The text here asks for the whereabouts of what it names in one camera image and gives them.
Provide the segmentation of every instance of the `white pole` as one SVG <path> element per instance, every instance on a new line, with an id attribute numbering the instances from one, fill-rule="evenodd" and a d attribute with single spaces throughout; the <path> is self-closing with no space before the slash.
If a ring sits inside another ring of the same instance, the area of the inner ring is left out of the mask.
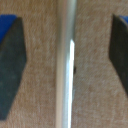
<path id="1" fill-rule="evenodd" d="M 56 128 L 71 128 L 76 0 L 58 1 Z"/>

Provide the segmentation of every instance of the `metal rod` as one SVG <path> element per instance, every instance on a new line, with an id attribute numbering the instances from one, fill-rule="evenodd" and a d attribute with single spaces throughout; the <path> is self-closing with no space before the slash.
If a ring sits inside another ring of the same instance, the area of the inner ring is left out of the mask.
<path id="1" fill-rule="evenodd" d="M 76 1 L 58 2 L 56 128 L 71 128 Z"/>

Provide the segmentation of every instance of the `beige carpet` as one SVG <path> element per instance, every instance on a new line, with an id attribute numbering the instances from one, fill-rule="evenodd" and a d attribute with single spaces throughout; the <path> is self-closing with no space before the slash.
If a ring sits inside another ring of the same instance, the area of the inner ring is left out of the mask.
<path id="1" fill-rule="evenodd" d="M 57 0 L 0 0 L 0 13 L 23 18 L 28 57 L 0 128 L 54 128 Z M 72 128 L 128 127 L 128 99 L 108 59 L 113 13 L 127 15 L 128 1 L 78 0 Z"/>

